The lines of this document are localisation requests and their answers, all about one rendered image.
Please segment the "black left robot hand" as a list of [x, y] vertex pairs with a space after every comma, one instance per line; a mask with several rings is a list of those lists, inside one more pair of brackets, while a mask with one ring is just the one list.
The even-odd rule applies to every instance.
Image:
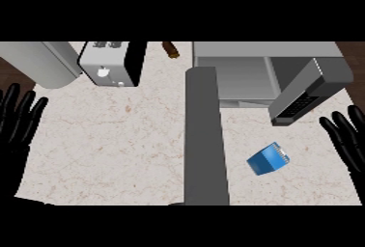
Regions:
[[34, 91], [19, 96], [19, 83], [9, 86], [8, 92], [0, 90], [0, 198], [5, 200], [15, 198], [21, 187], [30, 144], [49, 103], [46, 97], [34, 102]]

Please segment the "pale grey rounded appliance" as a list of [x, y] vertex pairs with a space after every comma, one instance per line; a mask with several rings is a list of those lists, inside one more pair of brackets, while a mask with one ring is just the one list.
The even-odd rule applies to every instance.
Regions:
[[62, 88], [81, 74], [68, 41], [0, 41], [0, 57], [46, 89]]

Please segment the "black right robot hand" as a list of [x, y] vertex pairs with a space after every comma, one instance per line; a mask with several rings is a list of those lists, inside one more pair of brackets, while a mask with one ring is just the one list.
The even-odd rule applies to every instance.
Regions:
[[334, 111], [333, 119], [321, 117], [319, 124], [328, 132], [361, 204], [365, 205], [365, 114], [356, 105], [349, 105], [347, 115], [349, 118]]

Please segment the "silver and black toaster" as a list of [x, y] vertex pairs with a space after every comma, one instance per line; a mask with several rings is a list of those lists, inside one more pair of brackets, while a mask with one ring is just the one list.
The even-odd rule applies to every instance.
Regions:
[[145, 41], [87, 41], [77, 63], [98, 86], [138, 87], [145, 51]]

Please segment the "grey microwave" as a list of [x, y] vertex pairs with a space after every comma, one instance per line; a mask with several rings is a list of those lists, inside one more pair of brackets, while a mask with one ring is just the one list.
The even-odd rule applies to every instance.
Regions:
[[192, 64], [216, 69], [222, 108], [265, 108], [288, 126], [353, 82], [331, 41], [197, 41]]

